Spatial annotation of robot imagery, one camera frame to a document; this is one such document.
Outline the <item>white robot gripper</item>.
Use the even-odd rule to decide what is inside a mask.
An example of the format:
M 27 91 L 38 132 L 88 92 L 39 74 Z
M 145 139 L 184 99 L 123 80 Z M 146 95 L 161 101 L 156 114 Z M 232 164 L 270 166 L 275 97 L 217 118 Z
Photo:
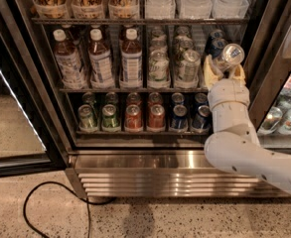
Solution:
M 248 106 L 249 90 L 245 86 L 245 72 L 239 64 L 229 70 L 229 79 L 214 65 L 211 55 L 204 61 L 204 80 L 209 90 L 208 101 L 213 117 L 214 133 L 208 137 L 207 145 L 225 133 L 238 136 L 259 146 L 255 128 L 250 121 Z

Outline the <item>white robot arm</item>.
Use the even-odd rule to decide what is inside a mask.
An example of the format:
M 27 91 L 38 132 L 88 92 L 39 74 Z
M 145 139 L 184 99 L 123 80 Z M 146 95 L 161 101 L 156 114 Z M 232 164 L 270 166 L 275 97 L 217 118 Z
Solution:
M 260 146 L 250 121 L 249 90 L 243 67 L 235 65 L 224 77 L 211 56 L 204 62 L 205 83 L 213 117 L 213 133 L 204 146 L 205 156 L 216 169 L 261 179 L 291 194 L 291 155 Z

